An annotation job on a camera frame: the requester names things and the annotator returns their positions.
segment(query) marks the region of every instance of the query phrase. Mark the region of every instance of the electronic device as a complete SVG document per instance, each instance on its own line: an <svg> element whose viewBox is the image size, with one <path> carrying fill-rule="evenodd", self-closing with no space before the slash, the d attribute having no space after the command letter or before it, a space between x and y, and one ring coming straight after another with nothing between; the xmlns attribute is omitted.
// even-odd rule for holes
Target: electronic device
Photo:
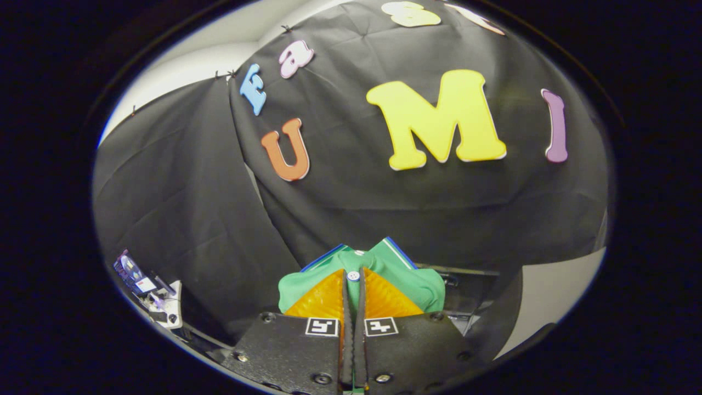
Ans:
<svg viewBox="0 0 702 395"><path fill-rule="evenodd" d="M142 295L157 288L153 281L137 266L128 250L124 250L117 257L112 267L127 287L136 295Z"/></svg>

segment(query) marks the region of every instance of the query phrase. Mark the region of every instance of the orange soft finger pad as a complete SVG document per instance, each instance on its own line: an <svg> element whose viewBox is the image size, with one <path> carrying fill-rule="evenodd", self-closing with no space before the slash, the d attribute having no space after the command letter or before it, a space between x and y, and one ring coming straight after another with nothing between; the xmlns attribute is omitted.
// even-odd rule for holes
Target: orange soft finger pad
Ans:
<svg viewBox="0 0 702 395"><path fill-rule="evenodd" d="M344 269L339 269L319 281L285 314L295 317L336 318L339 320L340 339L343 343L344 301L342 286L344 286Z"/></svg>
<svg viewBox="0 0 702 395"><path fill-rule="evenodd" d="M364 267L366 278L365 318L405 317L424 313L382 276Z"/></svg>

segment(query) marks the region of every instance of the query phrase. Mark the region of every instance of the yellow foam letter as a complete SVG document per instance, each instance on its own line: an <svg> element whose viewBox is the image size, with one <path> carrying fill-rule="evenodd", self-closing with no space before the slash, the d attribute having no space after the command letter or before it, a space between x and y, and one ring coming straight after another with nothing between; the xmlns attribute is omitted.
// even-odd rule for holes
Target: yellow foam letter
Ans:
<svg viewBox="0 0 702 395"><path fill-rule="evenodd" d="M427 162L427 155L414 145L412 133L424 143L434 158L444 163L449 158L456 126L461 143L456 149L464 162L502 159L505 144L495 131L483 85L485 78L472 70L444 73L439 101L434 107L404 82L388 82L368 91L366 99L385 115L395 154L390 157L394 170L416 169Z"/></svg>
<svg viewBox="0 0 702 395"><path fill-rule="evenodd" d="M411 1L385 3L380 9L384 13L391 15L393 22L405 27L429 26L441 23L441 18L437 14L427 11L421 5Z"/></svg>

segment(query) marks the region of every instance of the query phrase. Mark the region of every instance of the foam letter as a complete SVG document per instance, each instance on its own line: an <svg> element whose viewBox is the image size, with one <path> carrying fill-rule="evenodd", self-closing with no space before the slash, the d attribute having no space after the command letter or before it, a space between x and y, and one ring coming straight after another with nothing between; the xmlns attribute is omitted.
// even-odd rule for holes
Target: foam letter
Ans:
<svg viewBox="0 0 702 395"><path fill-rule="evenodd" d="M470 22L473 22L474 24L484 27L485 29L490 30L491 32L495 32L497 34L502 34L503 36L505 33L502 30L499 30L497 27L490 26L488 25L489 20L483 18L480 15L476 15L473 12L466 10L465 8L459 7L459 6L454 6L453 4L444 4L446 7L451 7L461 13L461 15L465 16Z"/></svg>
<svg viewBox="0 0 702 395"><path fill-rule="evenodd" d="M551 114L551 144L546 148L549 162L560 163L568 159L566 150L566 118L563 114L563 99L555 93L541 89L541 96L548 104Z"/></svg>
<svg viewBox="0 0 702 395"><path fill-rule="evenodd" d="M256 74L259 70L259 65L252 64L239 90L239 94L244 95L253 106L253 113L256 116L260 114L263 103L265 103L265 92L258 91L258 89L263 89L263 80Z"/></svg>
<svg viewBox="0 0 702 395"><path fill-rule="evenodd" d="M383 111L395 150L390 157L390 167L405 170L426 164L427 155L417 150L412 133L436 160L446 162L456 126L461 135L456 154L462 161L505 157L507 148L497 137L483 93L484 83L485 78L476 71L446 72L441 79L436 107L404 82L388 82L372 88L366 99Z"/></svg>
<svg viewBox="0 0 702 395"><path fill-rule="evenodd" d="M278 63L283 65L280 68L280 75L285 79L292 77L300 67L307 65L313 56L314 51L309 49L303 40L293 42L278 58Z"/></svg>
<svg viewBox="0 0 702 395"><path fill-rule="evenodd" d="M393 1L385 3L380 8L384 13L392 15L392 21L405 26L429 26L438 25L441 23L441 18L431 11L427 11L424 7L411 1Z"/></svg>
<svg viewBox="0 0 702 395"><path fill-rule="evenodd" d="M261 139L261 145L263 145L266 152L268 152L268 157L273 165L273 169L278 176L285 181L303 179L310 170L310 157L307 156L307 148L305 148L305 142L300 133L302 124L303 122L300 118L294 118L283 125L283 133L288 135L290 143L295 150L295 157L297 158L295 166L291 166L285 162L283 152L280 150L280 145L278 144L280 135L277 131L271 131Z"/></svg>

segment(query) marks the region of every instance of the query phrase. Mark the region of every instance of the yellow letter m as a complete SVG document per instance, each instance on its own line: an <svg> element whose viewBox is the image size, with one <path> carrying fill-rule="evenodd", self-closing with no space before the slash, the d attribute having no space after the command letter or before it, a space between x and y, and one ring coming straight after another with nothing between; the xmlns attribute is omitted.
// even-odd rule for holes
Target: yellow letter m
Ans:
<svg viewBox="0 0 702 395"><path fill-rule="evenodd" d="M439 100L434 107L404 82L394 81L368 91L366 99L385 115L395 154L390 157L394 170L416 169L427 162L427 155L414 144L412 133L441 163L448 160L456 134L461 143L456 155L464 162L502 159L507 155L487 105L485 78L472 70L444 73Z"/></svg>

